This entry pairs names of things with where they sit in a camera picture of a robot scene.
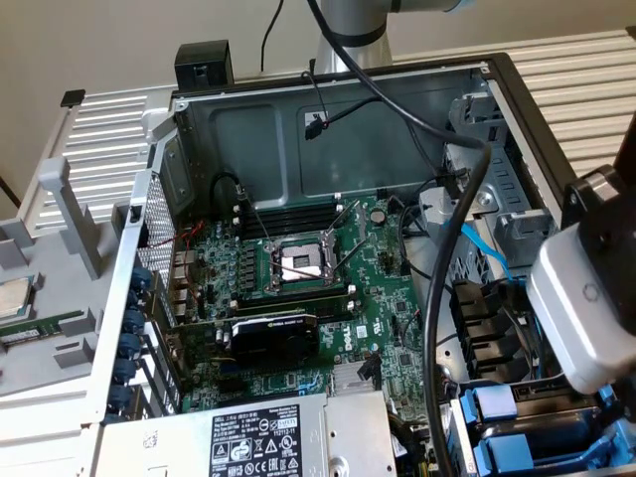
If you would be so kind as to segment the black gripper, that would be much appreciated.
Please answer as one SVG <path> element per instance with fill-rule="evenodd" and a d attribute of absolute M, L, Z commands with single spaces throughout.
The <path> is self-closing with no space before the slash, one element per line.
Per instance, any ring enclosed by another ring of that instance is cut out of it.
<path fill-rule="evenodd" d="M 606 206 L 624 191 L 624 181 L 613 166 L 600 166 L 570 182 L 565 187 L 565 202 L 560 228 L 588 221 L 588 227 L 600 234 L 619 230 L 617 215 Z"/>

